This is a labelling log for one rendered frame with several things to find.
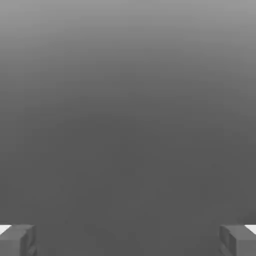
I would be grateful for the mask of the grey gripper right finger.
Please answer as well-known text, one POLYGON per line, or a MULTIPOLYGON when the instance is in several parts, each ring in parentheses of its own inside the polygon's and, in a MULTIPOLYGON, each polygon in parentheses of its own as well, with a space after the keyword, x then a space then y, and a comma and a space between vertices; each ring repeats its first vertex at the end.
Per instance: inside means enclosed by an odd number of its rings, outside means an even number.
POLYGON ((256 224, 221 225, 218 256, 256 256, 256 224))

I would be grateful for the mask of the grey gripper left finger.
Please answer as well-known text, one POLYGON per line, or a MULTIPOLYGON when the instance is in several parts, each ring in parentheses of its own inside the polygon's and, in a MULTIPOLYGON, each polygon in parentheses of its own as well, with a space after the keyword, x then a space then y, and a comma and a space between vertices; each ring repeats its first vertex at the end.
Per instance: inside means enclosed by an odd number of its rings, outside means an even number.
POLYGON ((37 227, 33 224, 0 225, 0 256, 38 256, 37 227))

